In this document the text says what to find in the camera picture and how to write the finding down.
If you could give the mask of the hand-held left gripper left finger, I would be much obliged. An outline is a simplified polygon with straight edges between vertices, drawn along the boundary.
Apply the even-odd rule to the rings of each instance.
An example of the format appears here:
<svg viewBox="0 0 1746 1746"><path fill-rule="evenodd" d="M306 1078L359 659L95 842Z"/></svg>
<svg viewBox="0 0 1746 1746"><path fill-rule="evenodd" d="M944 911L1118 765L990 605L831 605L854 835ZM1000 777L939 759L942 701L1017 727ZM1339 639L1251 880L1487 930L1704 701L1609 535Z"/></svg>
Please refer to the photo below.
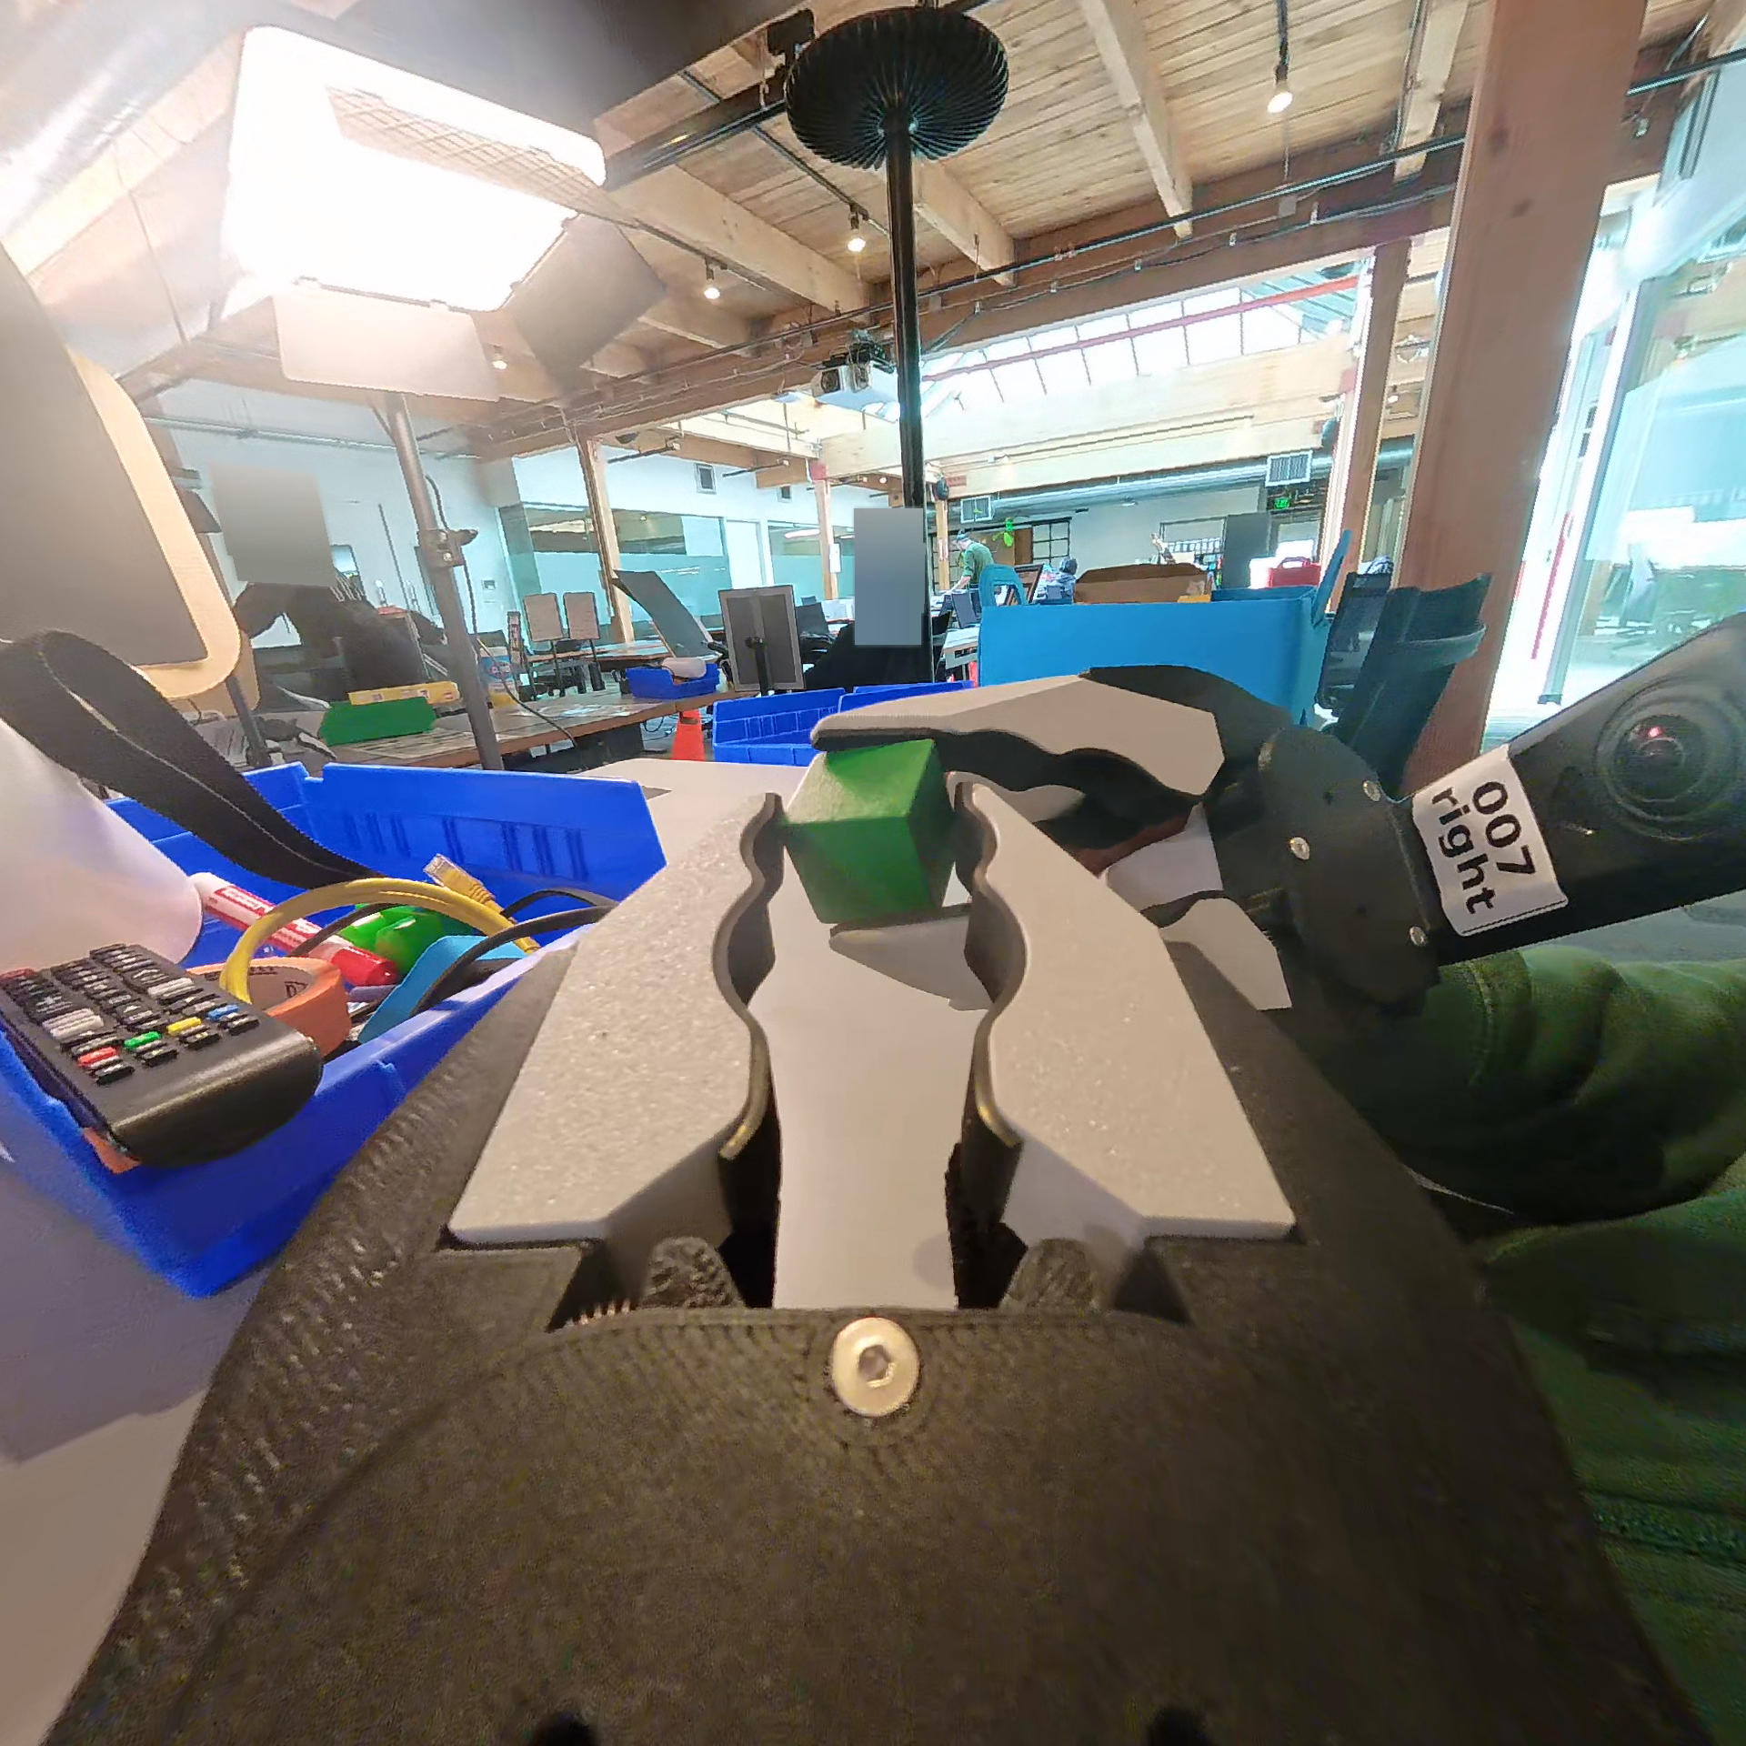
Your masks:
<svg viewBox="0 0 1746 1746"><path fill-rule="evenodd" d="M769 1303L779 1224L771 1047L782 802L733 799L666 868L581 930L449 1235L470 1249L583 1238L640 1287L666 1238L716 1245Z"/></svg>

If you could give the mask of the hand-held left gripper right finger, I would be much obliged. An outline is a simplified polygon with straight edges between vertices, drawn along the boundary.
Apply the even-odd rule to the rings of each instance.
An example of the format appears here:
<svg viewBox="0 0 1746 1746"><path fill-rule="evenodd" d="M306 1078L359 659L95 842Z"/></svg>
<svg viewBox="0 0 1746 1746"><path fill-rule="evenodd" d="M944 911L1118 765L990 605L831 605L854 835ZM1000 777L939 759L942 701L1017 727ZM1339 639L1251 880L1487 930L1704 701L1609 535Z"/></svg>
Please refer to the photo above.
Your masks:
<svg viewBox="0 0 1746 1746"><path fill-rule="evenodd" d="M1294 1235L1177 946L992 786L958 786L953 808L990 996L948 1165L958 1303L994 1305L1050 1238L1080 1247L1107 1302L1155 1237Z"/></svg>

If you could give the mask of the green foam cube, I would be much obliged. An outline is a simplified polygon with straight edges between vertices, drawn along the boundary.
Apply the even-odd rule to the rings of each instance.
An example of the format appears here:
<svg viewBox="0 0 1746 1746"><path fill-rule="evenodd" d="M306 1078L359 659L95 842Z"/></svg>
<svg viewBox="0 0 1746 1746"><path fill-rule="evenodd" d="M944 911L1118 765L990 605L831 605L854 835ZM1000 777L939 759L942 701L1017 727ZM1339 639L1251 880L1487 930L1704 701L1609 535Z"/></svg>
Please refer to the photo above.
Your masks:
<svg viewBox="0 0 1746 1746"><path fill-rule="evenodd" d="M937 911L954 874L954 806L933 742L820 752L785 811L785 847L824 926Z"/></svg>

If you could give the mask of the large blue plastic bin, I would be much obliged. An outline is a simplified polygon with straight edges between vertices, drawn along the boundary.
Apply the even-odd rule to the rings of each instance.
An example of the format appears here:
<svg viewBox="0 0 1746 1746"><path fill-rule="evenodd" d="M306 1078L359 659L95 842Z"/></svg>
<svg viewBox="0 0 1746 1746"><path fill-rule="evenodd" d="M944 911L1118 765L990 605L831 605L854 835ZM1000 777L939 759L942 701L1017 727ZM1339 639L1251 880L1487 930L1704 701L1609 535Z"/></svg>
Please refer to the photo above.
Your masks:
<svg viewBox="0 0 1746 1746"><path fill-rule="evenodd" d="M498 900L587 888L621 900L666 865L634 781L332 763L249 781L298 830L388 878L435 856ZM507 992L494 975L326 1064L321 1092L264 1142L214 1165L111 1172L73 1115L4 1045L3 1176L33 1191L187 1297L270 1262L328 1184Z"/></svg>

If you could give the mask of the light blue foam piece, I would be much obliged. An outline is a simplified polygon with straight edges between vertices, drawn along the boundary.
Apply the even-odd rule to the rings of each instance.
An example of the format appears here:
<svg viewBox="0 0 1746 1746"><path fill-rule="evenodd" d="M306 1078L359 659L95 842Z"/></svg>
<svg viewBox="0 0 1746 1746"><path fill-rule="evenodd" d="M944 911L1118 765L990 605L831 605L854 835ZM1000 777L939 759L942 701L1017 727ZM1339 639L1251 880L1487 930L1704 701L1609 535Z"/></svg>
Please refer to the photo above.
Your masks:
<svg viewBox="0 0 1746 1746"><path fill-rule="evenodd" d="M356 1039L359 1044L377 1041L408 1019L426 1012L430 1004L436 1004L430 992L477 942L477 933L447 933L435 939L415 959L412 968L406 970L392 992L377 1004ZM524 952L516 943L498 943L490 952L480 952L478 959L464 964L464 970L447 986L449 992L443 997L451 997L453 992L465 992L480 980L488 980L494 970L516 964L522 956Z"/></svg>

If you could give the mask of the green plastic toy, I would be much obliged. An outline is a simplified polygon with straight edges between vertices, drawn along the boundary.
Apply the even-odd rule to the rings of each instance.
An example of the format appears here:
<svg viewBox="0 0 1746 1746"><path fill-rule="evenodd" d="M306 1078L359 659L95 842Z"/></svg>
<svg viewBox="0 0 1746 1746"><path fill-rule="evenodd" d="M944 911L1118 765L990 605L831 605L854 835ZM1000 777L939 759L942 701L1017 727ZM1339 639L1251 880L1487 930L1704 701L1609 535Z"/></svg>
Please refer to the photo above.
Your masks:
<svg viewBox="0 0 1746 1746"><path fill-rule="evenodd" d="M471 938L477 930L439 911L402 904L353 917L337 939L406 973L435 942L451 936Z"/></svg>

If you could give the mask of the white red marker pen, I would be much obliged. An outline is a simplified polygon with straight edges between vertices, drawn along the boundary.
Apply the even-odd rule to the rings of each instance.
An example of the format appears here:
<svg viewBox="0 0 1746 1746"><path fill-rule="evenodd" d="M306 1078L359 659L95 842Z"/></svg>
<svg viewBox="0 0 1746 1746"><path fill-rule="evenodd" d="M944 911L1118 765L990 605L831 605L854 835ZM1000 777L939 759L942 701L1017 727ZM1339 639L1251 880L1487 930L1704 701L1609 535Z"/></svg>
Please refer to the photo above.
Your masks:
<svg viewBox="0 0 1746 1746"><path fill-rule="evenodd" d="M270 914L270 904L256 894L229 883L213 874L190 875L198 890L204 914L236 932L245 932ZM402 981L402 968L379 952L353 946L342 936L317 939L319 927L303 918L289 918L268 936L268 946L286 956L322 960L335 967L346 986L353 989L387 989Z"/></svg>

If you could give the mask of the wooden table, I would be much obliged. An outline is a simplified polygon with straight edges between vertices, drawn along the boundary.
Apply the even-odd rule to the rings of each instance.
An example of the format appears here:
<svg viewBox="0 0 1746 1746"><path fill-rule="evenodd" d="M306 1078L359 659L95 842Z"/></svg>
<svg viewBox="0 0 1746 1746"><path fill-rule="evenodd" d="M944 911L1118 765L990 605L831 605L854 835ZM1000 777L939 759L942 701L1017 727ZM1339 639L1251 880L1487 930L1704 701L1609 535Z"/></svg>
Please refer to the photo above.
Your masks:
<svg viewBox="0 0 1746 1746"><path fill-rule="evenodd" d="M607 751L607 741L619 742L630 730L640 731L647 721L691 708L720 706L750 699L753 694L753 688L726 686L716 692L677 699L645 701L638 697L606 697L601 701L570 701L565 704L512 704L493 708L490 723L497 752L504 761L542 751ZM433 771L483 768L470 720L464 713L441 718L435 727L423 733L339 747L332 749L332 756L344 763L371 768Z"/></svg>

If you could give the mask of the green and yellow box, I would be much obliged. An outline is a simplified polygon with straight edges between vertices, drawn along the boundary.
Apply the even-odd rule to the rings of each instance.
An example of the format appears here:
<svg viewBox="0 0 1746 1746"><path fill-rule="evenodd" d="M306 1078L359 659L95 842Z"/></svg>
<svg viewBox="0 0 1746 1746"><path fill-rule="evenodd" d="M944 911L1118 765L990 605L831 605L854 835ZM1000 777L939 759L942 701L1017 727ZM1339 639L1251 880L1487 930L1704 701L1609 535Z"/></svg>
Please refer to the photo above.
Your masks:
<svg viewBox="0 0 1746 1746"><path fill-rule="evenodd" d="M424 690L372 690L326 706L319 737L328 749L421 736L439 715Z"/></svg>

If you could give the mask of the black remote control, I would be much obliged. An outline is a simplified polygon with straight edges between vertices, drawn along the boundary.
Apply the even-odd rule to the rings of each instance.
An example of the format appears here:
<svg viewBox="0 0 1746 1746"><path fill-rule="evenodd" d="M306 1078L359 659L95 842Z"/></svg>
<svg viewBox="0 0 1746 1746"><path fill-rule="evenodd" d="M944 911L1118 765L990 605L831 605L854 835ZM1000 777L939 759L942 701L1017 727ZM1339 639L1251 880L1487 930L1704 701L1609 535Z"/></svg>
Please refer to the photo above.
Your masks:
<svg viewBox="0 0 1746 1746"><path fill-rule="evenodd" d="M6 970L3 1015L37 1085L139 1167L218 1162L321 1089L308 1035L141 946Z"/></svg>

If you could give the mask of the black metal stand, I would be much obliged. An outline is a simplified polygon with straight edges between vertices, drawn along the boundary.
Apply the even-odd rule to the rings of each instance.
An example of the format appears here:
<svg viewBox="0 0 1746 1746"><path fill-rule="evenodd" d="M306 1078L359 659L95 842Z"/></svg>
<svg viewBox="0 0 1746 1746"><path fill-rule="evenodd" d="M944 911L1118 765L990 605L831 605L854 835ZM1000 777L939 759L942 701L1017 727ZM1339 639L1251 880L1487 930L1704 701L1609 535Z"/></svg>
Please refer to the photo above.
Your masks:
<svg viewBox="0 0 1746 1746"><path fill-rule="evenodd" d="M477 761L483 771L501 771L504 752L494 736L493 706L485 671L478 665L471 629L465 618L459 585L455 580L465 544L453 535L435 505L435 492L423 464L423 454L409 417L404 393L382 395L382 417L388 439L400 458L402 477L417 530L421 564L430 594L439 607L445 643L449 648L449 671L457 682L465 718L471 730Z"/></svg>

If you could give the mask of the white plastic bottle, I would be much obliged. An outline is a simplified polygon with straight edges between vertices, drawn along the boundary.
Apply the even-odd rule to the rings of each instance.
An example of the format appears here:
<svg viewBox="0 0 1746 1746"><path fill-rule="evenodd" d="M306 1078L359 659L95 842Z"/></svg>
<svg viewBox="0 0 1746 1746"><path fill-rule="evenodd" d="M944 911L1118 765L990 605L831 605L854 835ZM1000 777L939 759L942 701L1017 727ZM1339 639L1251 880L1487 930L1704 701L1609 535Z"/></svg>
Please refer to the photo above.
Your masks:
<svg viewBox="0 0 1746 1746"><path fill-rule="evenodd" d="M107 946L178 964L202 927L190 875L3 727L3 970L49 968Z"/></svg>

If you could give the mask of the black plastic bracket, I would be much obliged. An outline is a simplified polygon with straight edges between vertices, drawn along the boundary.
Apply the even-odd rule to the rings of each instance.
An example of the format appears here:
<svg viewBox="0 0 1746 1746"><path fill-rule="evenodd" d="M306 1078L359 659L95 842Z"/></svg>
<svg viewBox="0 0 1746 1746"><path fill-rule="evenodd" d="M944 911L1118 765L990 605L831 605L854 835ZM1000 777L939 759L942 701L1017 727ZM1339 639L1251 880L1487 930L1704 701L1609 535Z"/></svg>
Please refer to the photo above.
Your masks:
<svg viewBox="0 0 1746 1746"><path fill-rule="evenodd" d="M1421 590L1393 587L1369 637L1357 682L1339 712L1334 737L1375 771L1389 796L1406 795L1406 769L1449 673L1484 639L1492 575Z"/></svg>

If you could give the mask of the slim wooden post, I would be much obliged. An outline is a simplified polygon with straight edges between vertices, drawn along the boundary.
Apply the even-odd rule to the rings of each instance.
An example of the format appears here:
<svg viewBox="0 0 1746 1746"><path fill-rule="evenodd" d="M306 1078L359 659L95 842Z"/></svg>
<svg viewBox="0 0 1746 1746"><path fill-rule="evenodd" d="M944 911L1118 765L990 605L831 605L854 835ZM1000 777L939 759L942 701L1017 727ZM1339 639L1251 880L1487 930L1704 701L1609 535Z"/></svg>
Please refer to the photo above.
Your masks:
<svg viewBox="0 0 1746 1746"><path fill-rule="evenodd" d="M1393 336L1411 261L1411 241L1395 240L1369 260L1351 382L1325 495L1325 544L1344 539L1344 566L1361 561L1369 495L1383 449Z"/></svg>

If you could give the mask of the wooden support post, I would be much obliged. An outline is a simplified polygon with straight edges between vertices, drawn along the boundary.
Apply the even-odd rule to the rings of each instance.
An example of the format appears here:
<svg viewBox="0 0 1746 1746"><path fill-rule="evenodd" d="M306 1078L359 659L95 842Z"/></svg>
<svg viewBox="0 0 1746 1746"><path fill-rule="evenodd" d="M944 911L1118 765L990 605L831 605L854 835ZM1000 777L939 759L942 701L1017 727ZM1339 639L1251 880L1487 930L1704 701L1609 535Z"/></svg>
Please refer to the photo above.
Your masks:
<svg viewBox="0 0 1746 1746"><path fill-rule="evenodd" d="M1496 2L1455 189L1396 583L1491 577L1484 641L1449 676L1406 786L1468 763L1557 415L1645 2Z"/></svg>

